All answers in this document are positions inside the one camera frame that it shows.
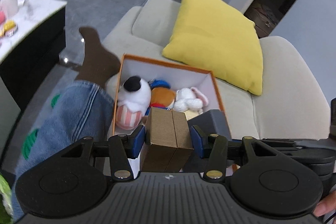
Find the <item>person right hand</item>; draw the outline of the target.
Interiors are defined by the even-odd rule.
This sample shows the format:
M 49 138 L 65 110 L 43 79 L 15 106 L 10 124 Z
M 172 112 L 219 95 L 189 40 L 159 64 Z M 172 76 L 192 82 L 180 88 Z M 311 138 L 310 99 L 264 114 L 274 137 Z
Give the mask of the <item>person right hand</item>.
M 332 192 L 317 204 L 313 214 L 316 217 L 320 217 L 335 210 L 335 207 L 336 207 L 336 196 L 335 192 Z

